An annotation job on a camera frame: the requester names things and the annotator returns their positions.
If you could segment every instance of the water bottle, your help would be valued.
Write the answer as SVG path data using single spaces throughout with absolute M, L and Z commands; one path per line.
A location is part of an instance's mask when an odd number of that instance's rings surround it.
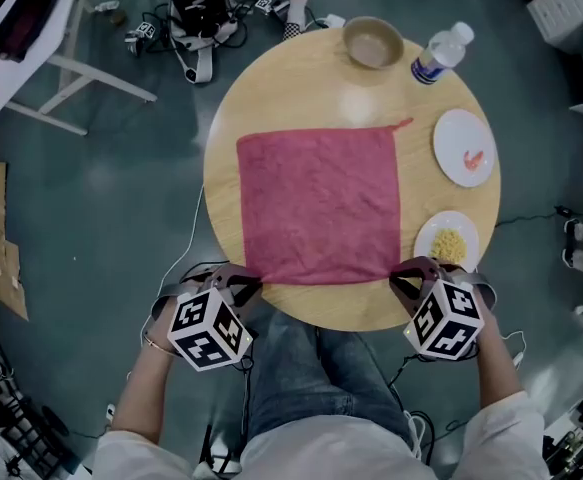
M 469 25 L 459 21 L 451 30 L 443 30 L 433 36 L 420 56 L 411 64 L 411 72 L 418 82 L 431 85 L 437 82 L 447 69 L 453 69 L 464 58 L 465 47 L 475 34 Z

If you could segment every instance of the gray floor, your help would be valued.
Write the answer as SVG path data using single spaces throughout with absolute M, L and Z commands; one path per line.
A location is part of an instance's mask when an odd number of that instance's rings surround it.
M 164 0 L 120 0 L 135 26 Z M 502 166 L 500 219 L 549 213 L 562 203 L 583 211 L 583 117 L 564 61 L 545 45 L 521 0 L 311 0 L 317 16 L 374 15 L 424 43 L 465 20 L 476 41 L 458 72 L 482 104 Z M 9 163 L 7 237 L 20 246 L 30 322 L 0 307 L 0 337 L 23 391 L 48 404 L 74 430 L 97 434 L 138 352 L 138 332 L 163 272 L 189 239 L 202 182 L 210 122 L 241 71 L 274 46 L 278 25 L 247 19 L 240 50 L 216 52 L 212 83 L 185 82 L 172 54 L 135 59 L 122 29 L 87 17 L 81 59 L 158 94 L 155 104 L 94 84 L 59 109 L 87 126 L 79 138 L 11 111 L 0 115 L 0 161 Z M 57 83 L 44 68 L 18 96 L 41 103 Z M 503 332 L 524 329 L 529 344 L 520 369 L 525 387 L 556 419 L 583 393 L 583 275 L 559 258 L 562 222 L 519 222 L 495 231 L 481 269 L 497 287 Z M 203 208 L 190 256 L 182 265 L 221 258 Z M 369 333 L 387 376 L 411 350 L 400 329 Z M 513 353 L 519 351 L 515 338 Z M 397 387 L 409 409 L 427 411 L 438 434 L 478 409 L 474 364 L 408 366 Z M 164 445 L 197 460 L 204 428 L 216 414 L 236 423 L 240 374 L 222 369 L 173 371 Z M 447 476 L 462 433 L 440 441 L 434 464 Z M 72 437 L 81 456 L 95 441 Z

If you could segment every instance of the white table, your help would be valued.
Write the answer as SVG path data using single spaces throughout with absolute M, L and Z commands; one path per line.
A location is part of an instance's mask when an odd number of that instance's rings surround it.
M 69 20 L 72 8 L 73 15 Z M 128 92 L 145 101 L 157 100 L 155 94 L 73 58 L 80 18 L 82 12 L 89 9 L 87 0 L 77 0 L 77 2 L 76 0 L 58 0 L 42 32 L 29 48 L 24 60 L 22 62 L 0 60 L 0 111 L 5 107 L 10 108 L 78 135 L 86 135 L 88 132 L 86 129 L 51 117 L 49 113 L 94 80 Z M 62 52 L 57 53 L 63 42 Z M 62 70 L 58 92 L 38 109 L 12 101 L 20 88 L 45 62 L 58 66 Z

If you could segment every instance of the white plate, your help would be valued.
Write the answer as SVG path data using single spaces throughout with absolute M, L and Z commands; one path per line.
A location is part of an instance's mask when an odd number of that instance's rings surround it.
M 480 237 L 473 221 L 464 213 L 440 212 L 431 217 L 420 229 L 413 248 L 414 256 L 429 256 L 435 235 L 441 229 L 455 229 L 467 244 L 467 256 L 460 266 L 467 272 L 473 272 L 480 259 Z
M 449 110 L 438 120 L 433 150 L 444 174 L 462 187 L 477 187 L 487 181 L 496 159 L 495 141 L 489 127 L 462 109 Z M 467 167 L 465 159 L 473 162 L 474 170 Z

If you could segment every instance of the round wooden table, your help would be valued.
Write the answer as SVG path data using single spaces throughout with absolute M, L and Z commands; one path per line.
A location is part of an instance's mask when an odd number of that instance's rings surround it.
M 483 185 L 466 189 L 440 170 L 433 129 L 444 112 L 463 108 L 486 117 L 455 73 L 433 86 L 410 71 L 421 48 L 406 41 L 395 66 L 366 69 L 347 55 L 341 29 L 303 34 L 269 50 L 235 81 L 218 109 L 204 157 L 209 217 L 225 254 L 245 264 L 236 141 L 254 132 L 297 128 L 366 128 L 414 121 L 396 135 L 401 201 L 401 256 L 413 256 L 420 227 L 443 210 L 458 210 L 475 223 L 484 254 L 500 204 L 500 166 Z M 404 324 L 409 317 L 388 280 L 337 286 L 266 285 L 264 298 L 313 325 L 371 331 Z

